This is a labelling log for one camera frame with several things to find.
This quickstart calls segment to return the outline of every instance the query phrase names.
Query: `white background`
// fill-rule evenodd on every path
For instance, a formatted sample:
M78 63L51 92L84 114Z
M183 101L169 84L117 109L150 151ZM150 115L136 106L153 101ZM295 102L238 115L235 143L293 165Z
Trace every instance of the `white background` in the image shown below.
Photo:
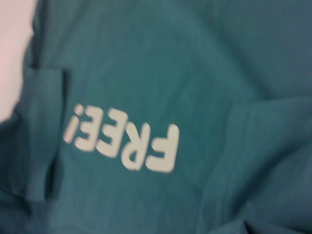
M0 0L0 122L10 116L20 95L22 60L36 2Z

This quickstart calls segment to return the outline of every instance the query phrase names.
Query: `teal fabric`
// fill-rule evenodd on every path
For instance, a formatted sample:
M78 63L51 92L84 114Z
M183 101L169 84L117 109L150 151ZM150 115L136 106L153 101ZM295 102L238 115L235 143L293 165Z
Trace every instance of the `teal fabric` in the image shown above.
M311 233L311 12L39 0L0 125L0 232Z

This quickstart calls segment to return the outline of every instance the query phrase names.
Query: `white surface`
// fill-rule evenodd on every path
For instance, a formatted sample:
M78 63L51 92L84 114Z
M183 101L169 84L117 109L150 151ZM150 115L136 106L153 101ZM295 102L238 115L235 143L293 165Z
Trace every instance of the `white surface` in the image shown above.
M10 116L20 95L22 60L36 2L0 0L0 121Z

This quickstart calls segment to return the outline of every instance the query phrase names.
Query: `sleeve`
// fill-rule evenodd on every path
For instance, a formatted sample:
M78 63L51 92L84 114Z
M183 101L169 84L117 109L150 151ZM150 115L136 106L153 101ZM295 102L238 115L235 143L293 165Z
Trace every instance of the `sleeve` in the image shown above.
M0 190L29 201L46 198L63 110L62 71L40 67L45 2L37 3L20 100L12 116L0 124Z
M199 229L210 231L203 233L312 232L311 98L231 110L202 213Z

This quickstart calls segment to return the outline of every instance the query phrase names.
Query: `teal t-shirt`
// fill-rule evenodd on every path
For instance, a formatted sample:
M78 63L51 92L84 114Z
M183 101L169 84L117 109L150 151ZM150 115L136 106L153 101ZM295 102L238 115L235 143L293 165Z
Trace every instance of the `teal t-shirt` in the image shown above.
M311 10L39 0L1 233L312 232Z

